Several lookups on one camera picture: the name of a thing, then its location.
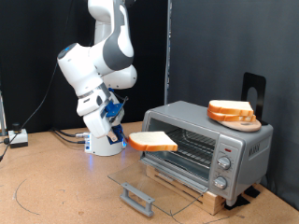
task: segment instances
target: oven rack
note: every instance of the oven rack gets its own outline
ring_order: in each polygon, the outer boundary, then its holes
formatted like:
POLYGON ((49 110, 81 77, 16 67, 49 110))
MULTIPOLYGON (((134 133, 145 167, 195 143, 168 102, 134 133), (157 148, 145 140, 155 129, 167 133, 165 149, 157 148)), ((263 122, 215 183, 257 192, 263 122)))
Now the oven rack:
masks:
POLYGON ((167 135, 178 144, 178 151, 171 153, 210 168, 216 144, 214 139, 183 129, 176 129, 167 135))

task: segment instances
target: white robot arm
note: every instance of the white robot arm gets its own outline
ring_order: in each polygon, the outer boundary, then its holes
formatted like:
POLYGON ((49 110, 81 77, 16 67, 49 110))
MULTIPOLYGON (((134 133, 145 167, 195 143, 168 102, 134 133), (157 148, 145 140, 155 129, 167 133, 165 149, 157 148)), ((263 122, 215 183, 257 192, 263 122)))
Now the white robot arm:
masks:
POLYGON ((122 0, 89 0, 96 19, 94 46, 72 44, 58 55, 58 64, 78 97, 77 112, 97 138, 108 135, 121 123, 122 104, 113 89, 135 85, 132 66, 134 50, 129 34, 128 14, 122 0))

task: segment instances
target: black backdrop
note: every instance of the black backdrop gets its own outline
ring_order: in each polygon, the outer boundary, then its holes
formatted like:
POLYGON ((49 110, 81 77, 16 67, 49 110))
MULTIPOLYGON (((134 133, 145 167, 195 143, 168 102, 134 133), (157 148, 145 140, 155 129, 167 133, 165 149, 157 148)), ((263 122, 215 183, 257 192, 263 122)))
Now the black backdrop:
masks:
POLYGON ((203 106, 240 100, 244 73, 264 76, 263 120, 274 134, 263 184, 297 209, 298 11, 295 0, 173 1, 168 97, 203 106))
MULTIPOLYGON (((11 129, 12 122, 25 122, 42 101, 58 53, 72 43, 91 43, 94 19, 83 0, 73 0, 62 43, 72 0, 0 2, 1 91, 11 129)), ((130 98, 123 122, 140 121, 148 109, 164 103, 167 0, 137 1, 128 12, 138 77, 130 90, 117 91, 130 98)), ((27 132, 85 127, 77 101, 57 67, 48 98, 26 125, 27 132)))

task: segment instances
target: toast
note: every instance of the toast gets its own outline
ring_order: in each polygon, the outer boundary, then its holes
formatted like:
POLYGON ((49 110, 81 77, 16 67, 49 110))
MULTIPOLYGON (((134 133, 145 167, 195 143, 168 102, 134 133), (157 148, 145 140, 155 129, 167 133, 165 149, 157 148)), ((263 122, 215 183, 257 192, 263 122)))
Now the toast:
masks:
POLYGON ((164 132, 131 133, 130 146, 139 151, 177 151, 178 145, 164 132))
POLYGON ((246 122, 254 122, 256 120, 255 115, 252 116, 238 116, 238 115, 226 115, 221 113, 214 113, 211 111, 207 111, 207 115, 214 120, 217 121, 246 121, 246 122))
POLYGON ((210 101, 207 108, 210 112, 226 115, 253 116, 253 109, 249 102, 243 101, 210 101))

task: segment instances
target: wooden table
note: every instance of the wooden table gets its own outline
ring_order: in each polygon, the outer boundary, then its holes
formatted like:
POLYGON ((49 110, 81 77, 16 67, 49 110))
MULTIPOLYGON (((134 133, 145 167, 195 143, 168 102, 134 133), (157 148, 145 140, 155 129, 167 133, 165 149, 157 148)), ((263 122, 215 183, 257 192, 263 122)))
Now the wooden table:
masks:
MULTIPOLYGON (((141 124, 123 124, 125 134, 141 124)), ((121 186, 107 177, 138 161, 138 151, 99 157, 53 133, 28 138, 29 147, 9 149, 0 163, 1 223, 299 223, 298 211, 261 185, 256 199, 247 197, 250 204, 216 216, 192 204, 173 217, 153 207, 148 218, 121 201, 121 186)))

